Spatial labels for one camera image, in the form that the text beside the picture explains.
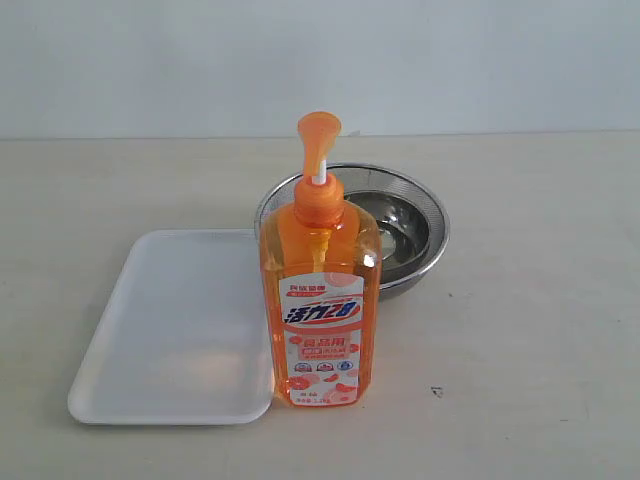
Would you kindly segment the small stainless steel bowl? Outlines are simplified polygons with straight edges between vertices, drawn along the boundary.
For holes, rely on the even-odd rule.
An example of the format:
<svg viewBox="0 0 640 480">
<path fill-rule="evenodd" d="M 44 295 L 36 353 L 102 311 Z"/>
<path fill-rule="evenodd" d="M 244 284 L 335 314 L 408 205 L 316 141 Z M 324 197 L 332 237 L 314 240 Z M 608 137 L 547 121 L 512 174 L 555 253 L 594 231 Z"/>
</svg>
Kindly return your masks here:
<svg viewBox="0 0 640 480">
<path fill-rule="evenodd" d="M 357 191 L 346 199 L 376 220 L 381 237 L 383 273 L 402 277 L 426 255 L 430 227 L 425 215 L 409 201 L 380 191 Z"/>
</svg>

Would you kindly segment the white rectangular plastic tray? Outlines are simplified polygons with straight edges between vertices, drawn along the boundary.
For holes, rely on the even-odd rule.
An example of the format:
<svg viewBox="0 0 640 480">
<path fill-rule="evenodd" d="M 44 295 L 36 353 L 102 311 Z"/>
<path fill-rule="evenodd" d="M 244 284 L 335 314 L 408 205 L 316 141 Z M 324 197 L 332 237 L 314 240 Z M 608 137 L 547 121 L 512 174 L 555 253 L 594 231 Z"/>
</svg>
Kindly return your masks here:
<svg viewBox="0 0 640 480">
<path fill-rule="evenodd" d="M 249 229 L 156 230 L 132 246 L 68 394 L 94 425 L 236 425 L 274 394 Z"/>
</svg>

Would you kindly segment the orange dish soap pump bottle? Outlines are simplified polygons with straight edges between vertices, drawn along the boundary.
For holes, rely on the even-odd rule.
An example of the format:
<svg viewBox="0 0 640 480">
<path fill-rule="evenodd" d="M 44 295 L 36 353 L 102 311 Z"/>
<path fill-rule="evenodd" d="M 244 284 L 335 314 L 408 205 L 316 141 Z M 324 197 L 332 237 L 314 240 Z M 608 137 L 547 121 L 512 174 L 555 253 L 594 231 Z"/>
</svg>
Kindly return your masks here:
<svg viewBox="0 0 640 480">
<path fill-rule="evenodd" d="M 382 248 L 379 227 L 327 170 L 337 116 L 298 122 L 302 176 L 260 227 L 260 267 L 276 396 L 291 406 L 356 403 L 370 385 Z"/>
</svg>

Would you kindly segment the steel mesh colander bowl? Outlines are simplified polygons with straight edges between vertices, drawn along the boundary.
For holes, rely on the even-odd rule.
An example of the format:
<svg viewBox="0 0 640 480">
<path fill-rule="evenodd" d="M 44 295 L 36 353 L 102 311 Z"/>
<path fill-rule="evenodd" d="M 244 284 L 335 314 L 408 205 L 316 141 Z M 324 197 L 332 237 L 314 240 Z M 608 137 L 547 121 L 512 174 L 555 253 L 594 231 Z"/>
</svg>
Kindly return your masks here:
<svg viewBox="0 0 640 480">
<path fill-rule="evenodd" d="M 449 217 L 442 202 L 426 186 L 404 173 L 371 164 L 323 162 L 319 173 L 322 177 L 330 173 L 334 174 L 344 185 L 345 199 L 347 194 L 357 191 L 388 193 L 409 201 L 425 215 L 428 221 L 430 227 L 428 250 L 408 275 L 391 277 L 384 274 L 381 253 L 379 284 L 381 300 L 396 297 L 411 289 L 441 258 L 449 241 Z"/>
</svg>

